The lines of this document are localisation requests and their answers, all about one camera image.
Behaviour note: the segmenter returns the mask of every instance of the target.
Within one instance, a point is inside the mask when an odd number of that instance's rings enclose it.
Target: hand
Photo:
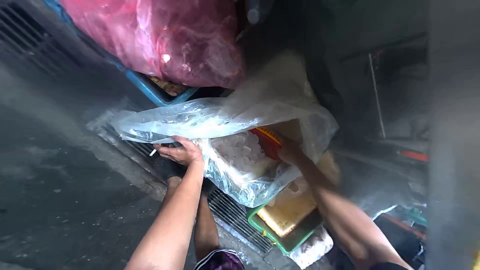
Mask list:
[[[290,140],[289,138],[280,134],[276,135],[280,139],[281,143],[280,150],[278,151],[278,157],[281,160],[290,165],[298,166],[302,160],[308,159],[295,141]]]
[[[153,147],[155,147],[160,156],[185,166],[190,166],[193,162],[201,162],[203,164],[204,158],[198,146],[184,137],[172,136],[171,138],[181,143],[182,147],[169,148],[154,144]]]

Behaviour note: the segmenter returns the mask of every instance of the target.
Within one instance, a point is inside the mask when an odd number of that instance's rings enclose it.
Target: forearm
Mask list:
[[[203,172],[203,162],[195,162],[188,167],[172,199],[163,206],[126,269],[183,269],[200,198]]]
[[[305,157],[297,166],[312,188],[318,209],[329,229],[358,269],[389,261],[408,266],[370,217],[341,196],[311,160]]]

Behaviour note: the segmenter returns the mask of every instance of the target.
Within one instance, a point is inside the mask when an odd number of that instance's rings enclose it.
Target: blue plastic crate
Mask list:
[[[125,67],[121,61],[99,46],[95,41],[93,41],[89,36],[87,36],[82,30],[80,30],[72,18],[67,14],[65,9],[60,5],[57,0],[43,0],[58,16],[65,22],[65,24],[70,28],[70,30],[77,35],[81,40],[83,40],[86,45],[91,49],[96,51],[99,55],[105,58],[105,60],[118,68],[140,91],[142,91],[154,104],[159,107],[178,104],[185,102],[190,98],[197,90],[197,87],[189,87],[183,93],[179,94],[176,97],[170,96],[165,91],[158,91],[158,86],[152,82],[145,75],[133,71]]]

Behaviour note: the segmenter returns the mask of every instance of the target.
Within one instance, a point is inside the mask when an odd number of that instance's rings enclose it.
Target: drain grate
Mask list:
[[[149,154],[154,149],[151,144],[125,141],[128,145],[138,151],[142,156],[152,161]],[[216,189],[208,195],[208,204],[211,211],[221,218],[225,224],[237,231],[252,245],[256,246],[261,252],[267,253],[271,248],[271,242],[262,237],[247,221],[245,209],[237,204],[230,196]]]
[[[15,2],[0,7],[0,41],[20,59],[56,76],[82,62]]]

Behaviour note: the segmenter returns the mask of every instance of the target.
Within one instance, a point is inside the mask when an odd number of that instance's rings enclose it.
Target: green plastic tray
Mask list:
[[[266,237],[272,241],[285,255],[290,254],[295,248],[300,246],[308,237],[315,231],[315,228],[322,222],[322,216],[317,209],[313,210],[308,216],[306,216],[293,231],[280,237],[270,228],[264,220],[257,215],[258,210],[262,209],[265,205],[251,208],[247,211],[248,223],[253,226],[258,232],[265,234]]]

